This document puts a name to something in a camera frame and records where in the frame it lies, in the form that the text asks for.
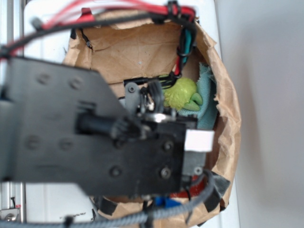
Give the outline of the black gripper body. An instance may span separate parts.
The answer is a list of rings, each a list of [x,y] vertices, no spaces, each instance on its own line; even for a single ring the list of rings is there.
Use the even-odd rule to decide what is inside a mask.
[[[118,120],[118,141],[125,154],[120,168],[123,190],[188,189],[194,176],[205,176],[206,153],[214,132],[199,130],[196,115],[182,116],[165,107],[163,89],[176,80],[125,80],[125,105],[130,112]]]

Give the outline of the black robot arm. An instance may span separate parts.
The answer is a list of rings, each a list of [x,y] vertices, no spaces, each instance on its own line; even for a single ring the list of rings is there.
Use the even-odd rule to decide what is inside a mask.
[[[166,195],[212,151],[195,117],[131,113],[96,71],[8,60],[0,90],[0,179],[79,185],[87,195]]]

